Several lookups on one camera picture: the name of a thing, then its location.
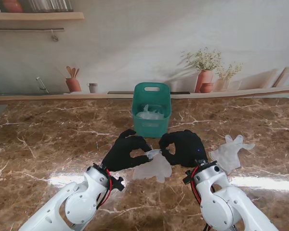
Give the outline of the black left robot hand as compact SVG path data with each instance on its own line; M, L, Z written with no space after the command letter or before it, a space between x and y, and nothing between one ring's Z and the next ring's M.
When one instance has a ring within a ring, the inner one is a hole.
M112 172L133 168L150 162L146 155L131 157L133 150L151 151L146 140L141 136L136 136L136 132L128 129L122 132L116 139L114 145L102 161L102 167Z

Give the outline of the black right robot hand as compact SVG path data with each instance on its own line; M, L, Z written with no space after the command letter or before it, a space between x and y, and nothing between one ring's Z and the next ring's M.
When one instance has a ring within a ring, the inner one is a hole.
M159 147L172 166L196 167L199 161L208 162L200 137L188 129L164 134Z

